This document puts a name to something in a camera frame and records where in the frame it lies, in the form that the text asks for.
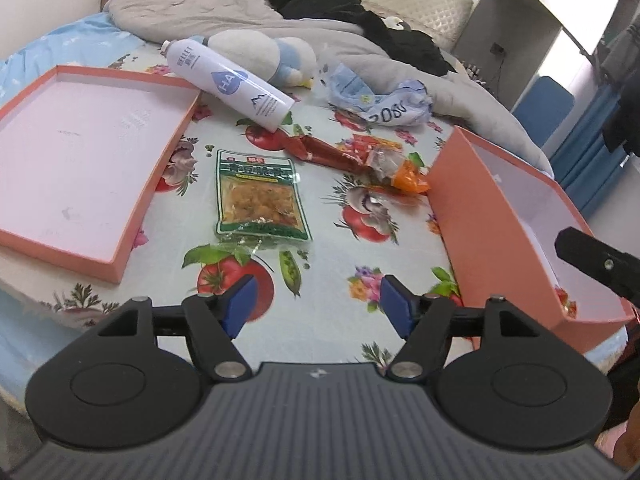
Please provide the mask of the person's right hand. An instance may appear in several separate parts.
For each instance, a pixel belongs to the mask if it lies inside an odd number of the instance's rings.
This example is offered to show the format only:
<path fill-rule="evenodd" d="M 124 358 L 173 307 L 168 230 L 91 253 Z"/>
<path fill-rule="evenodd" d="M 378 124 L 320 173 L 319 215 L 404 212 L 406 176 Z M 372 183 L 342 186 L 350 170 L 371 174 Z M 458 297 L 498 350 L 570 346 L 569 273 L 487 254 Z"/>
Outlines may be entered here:
<path fill-rule="evenodd" d="M 640 404 L 637 403 L 629 414 L 625 432 L 616 441 L 614 462 L 626 469 L 634 468 L 640 457 Z"/>

